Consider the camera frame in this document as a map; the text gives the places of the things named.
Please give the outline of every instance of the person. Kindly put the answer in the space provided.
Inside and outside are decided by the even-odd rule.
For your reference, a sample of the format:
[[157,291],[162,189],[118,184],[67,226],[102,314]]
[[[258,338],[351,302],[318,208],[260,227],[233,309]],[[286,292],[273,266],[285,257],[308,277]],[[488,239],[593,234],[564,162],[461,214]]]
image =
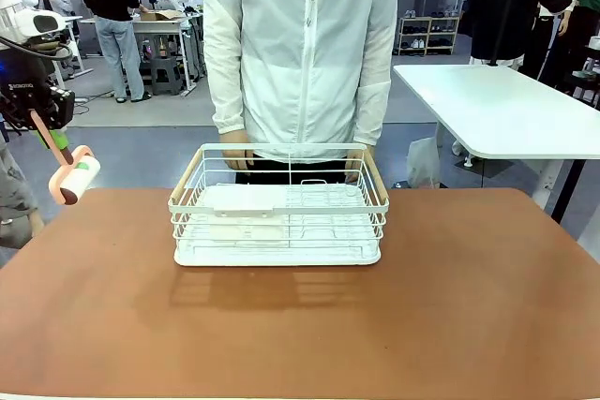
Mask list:
[[[469,0],[469,20],[472,28],[471,65],[496,64],[518,70],[531,40],[533,21],[538,4],[553,14],[569,7],[572,0]],[[438,126],[437,140],[443,127]],[[456,156],[464,147],[458,141],[452,145]]]
[[139,0],[83,0],[96,15],[96,31],[102,54],[111,71],[112,88],[117,103],[127,101],[123,67],[127,73],[131,102],[141,102],[151,96],[144,92],[140,74],[140,52],[133,33],[128,8],[148,12]]
[[70,16],[73,11],[71,0],[39,0],[38,9],[54,11],[61,16]]
[[31,188],[0,140],[0,247],[19,249],[43,228]]
[[[577,0],[572,0],[571,5],[569,5],[563,13],[561,24],[558,29],[559,37],[563,36],[568,30],[571,13],[573,12],[576,1]],[[518,70],[520,73],[525,74],[532,79],[537,80],[540,71],[542,70],[542,66],[546,61],[548,47],[554,33],[554,17],[555,16],[550,13],[547,8],[541,7],[537,18],[535,18],[535,26],[533,27],[529,47],[527,51],[525,51],[523,66]]]
[[540,81],[562,92],[573,88],[564,82],[564,76],[581,70],[587,55],[583,51],[596,34],[600,20],[600,0],[578,0],[573,9],[566,33],[557,37],[547,56]]
[[[397,10],[398,0],[204,0],[204,56],[221,142],[372,149],[391,85]],[[224,156],[238,183],[289,183],[288,173],[273,173],[288,169],[285,150]],[[361,156],[316,147],[290,155],[292,170],[308,172],[292,182],[343,183],[344,171],[353,180],[353,159]]]

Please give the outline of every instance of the plastic bag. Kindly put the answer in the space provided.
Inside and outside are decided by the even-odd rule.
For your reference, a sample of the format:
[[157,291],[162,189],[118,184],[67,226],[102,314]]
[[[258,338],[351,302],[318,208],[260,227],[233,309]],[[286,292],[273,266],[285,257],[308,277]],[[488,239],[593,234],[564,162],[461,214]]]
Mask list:
[[407,168],[411,188],[440,187],[440,155],[435,138],[411,142]]

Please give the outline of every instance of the black pants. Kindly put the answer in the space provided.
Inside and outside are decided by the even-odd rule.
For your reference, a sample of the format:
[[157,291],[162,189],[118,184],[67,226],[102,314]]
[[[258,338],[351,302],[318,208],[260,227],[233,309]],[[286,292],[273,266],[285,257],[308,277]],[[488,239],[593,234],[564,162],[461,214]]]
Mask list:
[[527,51],[525,51],[523,66],[518,70],[521,74],[537,80],[546,60],[546,55],[548,55],[553,28],[554,16],[541,16],[535,20],[532,37]]
[[[243,173],[235,174],[235,182],[239,185],[289,185],[290,174],[287,163],[279,163],[269,159],[257,159],[250,170],[285,170],[276,173]],[[344,183],[346,181],[345,161],[326,161],[314,164],[292,164],[292,170],[310,170],[310,172],[293,172],[292,184],[300,185],[306,180],[325,180],[329,185]],[[319,172],[319,170],[338,170],[337,172]]]
[[583,68],[587,59],[584,49],[596,33],[598,20],[600,20],[600,13],[597,11],[586,7],[575,7],[568,30],[563,36],[554,39],[540,76],[543,84],[563,92],[569,89],[569,86],[564,83],[564,77],[574,70]]

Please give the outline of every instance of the hand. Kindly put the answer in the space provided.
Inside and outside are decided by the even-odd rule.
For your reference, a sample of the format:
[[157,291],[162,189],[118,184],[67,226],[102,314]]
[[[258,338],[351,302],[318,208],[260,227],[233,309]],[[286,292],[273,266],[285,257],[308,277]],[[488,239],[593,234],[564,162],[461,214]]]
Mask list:
[[[249,144],[248,134],[245,130],[230,131],[229,133],[223,133],[221,135],[221,144]],[[230,158],[253,158],[254,152],[251,150],[224,150],[223,156],[225,156],[225,162],[233,170],[248,170],[248,166],[254,166],[254,161],[244,159],[230,159]]]
[[559,37],[564,35],[569,28],[569,18],[564,17],[561,20],[561,25],[559,25]]
[[38,210],[35,210],[29,215],[29,225],[31,226],[31,237],[35,238],[46,226],[44,220],[41,218],[41,214]]
[[[366,152],[373,155],[374,150],[372,145],[368,145]],[[346,161],[346,183],[355,183],[358,181],[358,174],[362,169],[361,163],[364,160],[365,156],[363,155],[362,150],[351,150],[348,152],[348,161]]]

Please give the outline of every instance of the wooden handle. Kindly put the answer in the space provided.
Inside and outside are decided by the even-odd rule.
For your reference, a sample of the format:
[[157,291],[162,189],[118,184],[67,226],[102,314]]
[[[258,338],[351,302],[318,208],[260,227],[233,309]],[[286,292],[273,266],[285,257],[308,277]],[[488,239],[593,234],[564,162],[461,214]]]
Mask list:
[[198,149],[196,155],[194,155],[194,157],[187,165],[187,169],[181,177],[181,180],[179,180],[179,183],[171,193],[171,200],[173,203],[177,204],[181,200],[181,196],[183,196],[184,194],[184,190],[186,189],[186,184],[188,183],[189,177],[191,177],[191,174],[196,170],[196,167],[198,166],[198,163],[200,162],[200,159],[202,157],[203,150]]
[[368,170],[371,172],[371,178],[373,179],[373,183],[375,184],[375,189],[377,189],[377,193],[379,194],[380,199],[383,202],[389,200],[389,196],[387,195],[387,189],[385,189],[385,184],[383,183],[382,177],[377,170],[377,166],[375,165],[375,160],[373,159],[373,155],[369,150],[365,151],[365,161],[367,163]]

